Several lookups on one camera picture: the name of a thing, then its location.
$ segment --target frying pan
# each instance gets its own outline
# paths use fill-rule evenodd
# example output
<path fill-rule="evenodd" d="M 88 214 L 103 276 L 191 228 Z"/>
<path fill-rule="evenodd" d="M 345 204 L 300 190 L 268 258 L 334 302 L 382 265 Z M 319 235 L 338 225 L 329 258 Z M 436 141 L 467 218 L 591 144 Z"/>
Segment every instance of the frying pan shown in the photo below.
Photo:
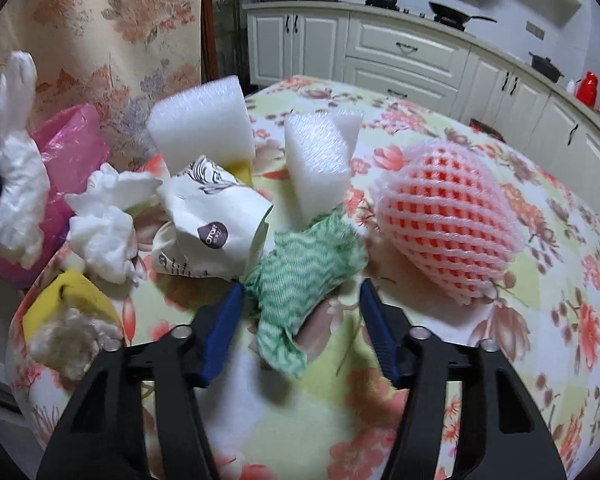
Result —
<path fill-rule="evenodd" d="M 488 16 L 469 16 L 464 12 L 460 12 L 459 10 L 442 4 L 437 4 L 435 2 L 429 2 L 429 7 L 431 7 L 431 10 L 440 16 L 440 18 L 445 18 L 446 20 L 455 22 L 458 25 L 464 25 L 469 20 L 486 20 L 487 22 L 498 23 L 498 20 L 494 20 Z"/>

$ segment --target drawer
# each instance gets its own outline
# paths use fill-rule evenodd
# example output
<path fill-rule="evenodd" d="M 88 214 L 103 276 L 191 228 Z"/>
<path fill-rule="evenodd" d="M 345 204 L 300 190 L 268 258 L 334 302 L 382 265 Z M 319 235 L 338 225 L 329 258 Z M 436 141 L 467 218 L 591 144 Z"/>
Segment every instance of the drawer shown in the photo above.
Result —
<path fill-rule="evenodd" d="M 407 99 L 443 115 L 451 113 L 458 91 L 426 76 L 392 66 L 347 57 L 344 82 L 392 97 Z"/>
<path fill-rule="evenodd" d="M 470 46 L 449 35 L 397 20 L 349 20 L 347 56 L 395 66 L 460 87 Z"/>

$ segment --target drawer handle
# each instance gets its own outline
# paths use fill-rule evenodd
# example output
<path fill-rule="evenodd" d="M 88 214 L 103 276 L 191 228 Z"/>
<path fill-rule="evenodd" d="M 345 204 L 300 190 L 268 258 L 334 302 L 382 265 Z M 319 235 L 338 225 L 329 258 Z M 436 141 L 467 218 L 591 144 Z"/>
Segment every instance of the drawer handle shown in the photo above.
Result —
<path fill-rule="evenodd" d="M 576 124 L 576 125 L 573 127 L 573 130 L 571 130 L 571 131 L 569 132 L 569 140 L 568 140 L 568 142 L 567 142 L 567 146 L 571 146 L 571 141 L 573 140 L 573 136 L 575 135 L 576 131 L 578 130 L 578 126 L 580 126 L 580 125 L 579 125 L 579 124 Z"/>
<path fill-rule="evenodd" d="M 400 92 L 396 92 L 395 90 L 391 90 L 390 88 L 388 88 L 386 92 L 389 95 L 392 95 L 394 97 L 400 97 L 402 99 L 408 99 L 409 98 L 409 96 L 407 94 L 402 94 Z"/>
<path fill-rule="evenodd" d="M 511 89 L 511 92 L 509 93 L 509 95 L 513 95 L 513 93 L 516 91 L 516 88 L 518 88 L 518 78 L 516 77 L 516 82 L 513 83 L 513 88 Z"/>
<path fill-rule="evenodd" d="M 504 80 L 504 85 L 502 85 L 502 92 L 504 92 L 504 89 L 507 87 L 507 85 L 509 84 L 509 72 L 507 72 L 507 78 Z"/>
<path fill-rule="evenodd" d="M 395 42 L 395 46 L 398 47 L 398 48 L 400 48 L 400 49 L 405 49 L 405 50 L 408 49 L 407 54 L 413 54 L 414 52 L 418 51 L 418 47 L 417 46 L 411 46 L 411 45 L 406 44 L 406 43 L 400 43 L 400 41 L 396 41 Z"/>

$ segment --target yellow sponge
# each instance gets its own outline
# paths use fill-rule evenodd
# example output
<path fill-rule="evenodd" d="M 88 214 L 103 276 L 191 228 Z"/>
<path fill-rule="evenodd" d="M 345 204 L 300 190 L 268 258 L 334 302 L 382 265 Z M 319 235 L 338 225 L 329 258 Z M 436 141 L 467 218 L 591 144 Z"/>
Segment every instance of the yellow sponge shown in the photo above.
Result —
<path fill-rule="evenodd" d="M 249 187 L 253 187 L 253 180 L 251 179 L 251 162 L 244 160 L 242 162 L 236 162 L 225 168 L 235 178 L 240 180 L 243 184 Z"/>
<path fill-rule="evenodd" d="M 79 272 L 69 269 L 40 293 L 22 317 L 25 343 L 28 345 L 40 327 L 52 321 L 69 304 L 84 314 L 96 314 L 120 326 L 120 319 L 109 298 Z"/>

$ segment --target floral curtain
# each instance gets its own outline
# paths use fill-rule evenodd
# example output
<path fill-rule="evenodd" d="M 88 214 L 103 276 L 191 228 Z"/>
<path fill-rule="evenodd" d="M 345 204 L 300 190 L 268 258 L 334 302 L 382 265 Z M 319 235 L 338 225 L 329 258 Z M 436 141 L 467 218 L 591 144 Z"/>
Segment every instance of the floral curtain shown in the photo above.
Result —
<path fill-rule="evenodd" d="M 0 13 L 0 72 L 12 50 L 38 68 L 30 128 L 93 103 L 118 170 L 155 153 L 152 105 L 200 83 L 200 0 L 9 0 Z"/>

